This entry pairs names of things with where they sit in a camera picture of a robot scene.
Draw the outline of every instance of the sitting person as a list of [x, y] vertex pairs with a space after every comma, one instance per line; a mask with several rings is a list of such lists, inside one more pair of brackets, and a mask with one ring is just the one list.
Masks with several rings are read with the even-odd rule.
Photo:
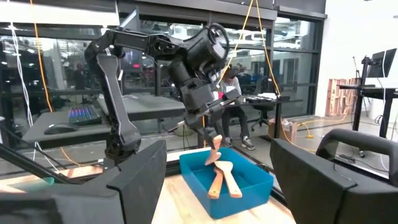
[[[234, 88], [237, 89], [239, 94], [242, 95], [238, 78], [235, 76], [234, 71], [228, 68], [222, 81], [220, 82], [220, 90], [223, 93], [226, 93]], [[231, 136], [229, 134], [229, 120], [231, 116], [239, 118], [239, 123], [241, 125], [242, 147], [245, 147], [248, 150], [255, 150], [255, 147], [249, 140], [248, 117], [240, 106], [227, 107], [224, 109], [223, 115], [221, 117], [222, 130], [217, 130], [218, 134], [222, 135], [223, 137], [223, 143], [226, 146], [232, 145]]]

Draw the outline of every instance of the wooden spoon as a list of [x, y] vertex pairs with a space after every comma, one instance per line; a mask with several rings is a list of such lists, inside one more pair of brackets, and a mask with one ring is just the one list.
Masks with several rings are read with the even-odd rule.
[[234, 177], [232, 176], [232, 162], [229, 161], [215, 161], [214, 164], [223, 171], [226, 185], [228, 186], [229, 196], [232, 198], [241, 198], [242, 191], [237, 185]]
[[214, 163], [214, 161], [217, 161], [217, 159], [221, 157], [221, 153], [218, 152], [218, 149], [220, 148], [221, 145], [221, 140], [223, 140], [223, 137], [221, 135], [217, 135], [216, 137], [213, 138], [214, 149], [213, 148], [210, 149], [210, 155], [205, 162], [206, 166]]
[[207, 197], [210, 199], [218, 199], [220, 197], [221, 186], [223, 185], [224, 174], [219, 168], [214, 167], [214, 172], [216, 172], [216, 177], [207, 193]]

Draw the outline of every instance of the wooden pallet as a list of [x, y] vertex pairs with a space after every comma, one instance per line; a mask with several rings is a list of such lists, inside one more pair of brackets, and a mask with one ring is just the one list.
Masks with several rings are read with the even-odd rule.
[[326, 98], [326, 116], [343, 116], [354, 111], [356, 91], [340, 90], [338, 85], [354, 85], [357, 79], [329, 79]]

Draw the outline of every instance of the wooden table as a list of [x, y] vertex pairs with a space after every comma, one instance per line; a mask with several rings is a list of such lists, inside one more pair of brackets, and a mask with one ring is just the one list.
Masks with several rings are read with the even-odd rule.
[[[205, 151], [210, 148], [196, 149], [192, 151], [175, 152], [167, 155], [168, 161], [179, 158], [179, 155]], [[83, 175], [97, 174], [101, 172], [100, 167], [79, 167], [60, 172], [68, 177], [78, 177]], [[7, 185], [37, 180], [38, 177], [28, 175], [6, 180], [0, 180], [0, 192], [23, 193], [18, 189]], [[193, 194], [181, 175], [167, 177], [164, 180], [162, 192], [157, 203], [153, 224], [163, 223], [183, 223], [183, 224], [205, 224], [205, 223], [295, 223], [289, 209], [280, 204], [277, 200], [270, 197], [269, 201], [256, 208], [246, 210], [229, 217], [214, 220], [209, 217], [206, 210], [202, 207], [196, 196]]]

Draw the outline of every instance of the sneaker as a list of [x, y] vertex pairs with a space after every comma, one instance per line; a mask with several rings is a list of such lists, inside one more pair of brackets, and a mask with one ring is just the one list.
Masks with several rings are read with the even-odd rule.
[[245, 147], [248, 150], [255, 150], [256, 147], [253, 146], [251, 141], [248, 138], [243, 138], [242, 140], [242, 147]]
[[223, 141], [224, 141], [224, 146], [225, 147], [231, 147], [232, 146], [232, 140], [231, 140], [230, 137], [224, 138]]

